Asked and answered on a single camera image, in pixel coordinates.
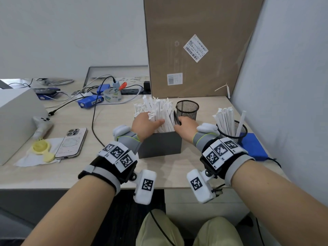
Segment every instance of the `leg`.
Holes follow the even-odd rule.
[[[200,228],[194,246],[243,246],[243,243],[227,219],[215,217]]]
[[[184,246],[183,238],[178,230],[178,228],[170,221],[166,214],[158,209],[152,210],[152,213],[168,236],[168,238],[176,246]],[[140,231],[138,233],[137,239],[135,241],[136,246],[171,246],[170,242],[165,238],[163,233],[159,230],[158,226],[155,224],[154,219],[147,214],[144,221],[142,222]]]

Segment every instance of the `black metal rim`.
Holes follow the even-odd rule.
[[[236,137],[236,136],[231,136],[231,135],[227,135],[227,134],[223,133],[223,132],[219,129],[219,127],[218,127],[217,129],[218,129],[218,131],[220,132],[220,134],[222,134],[222,135],[224,135],[224,136],[226,136],[226,137],[233,138],[233,139],[241,139],[241,138],[244,138],[244,137],[247,135],[247,133],[248,133],[248,130],[247,130],[247,128],[246,128],[246,126],[245,126],[244,124],[243,124],[243,128],[245,129],[245,134],[242,135],[242,136],[238,136],[238,137]]]
[[[196,109],[195,111],[182,111],[182,110],[180,110],[180,109],[178,108],[178,103],[185,102],[185,101],[192,102],[192,103],[196,104],[196,105],[197,105],[197,109]],[[194,101],[191,101],[191,100],[181,100],[181,101],[179,101],[179,102],[176,103],[176,106],[175,106],[175,107],[176,107],[176,109],[177,109],[178,111],[180,111],[180,112],[182,112],[182,113],[195,113],[195,112],[197,112],[197,111],[199,110],[199,105],[198,105],[198,103],[196,103],[196,102],[194,102]]]

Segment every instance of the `barcode sticker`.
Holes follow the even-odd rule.
[[[181,85],[182,73],[167,74],[167,85]]]
[[[208,52],[206,46],[204,46],[196,35],[194,35],[183,48],[196,62],[200,61],[200,59]]]

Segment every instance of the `dark gray box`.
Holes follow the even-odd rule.
[[[177,132],[152,134],[138,150],[139,159],[181,153],[182,138]]]

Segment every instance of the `large brown cardboard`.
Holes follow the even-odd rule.
[[[240,66],[263,0],[144,0],[152,95],[226,96]],[[208,52],[197,63],[183,46],[196,35]],[[168,85],[167,74],[183,73]]]

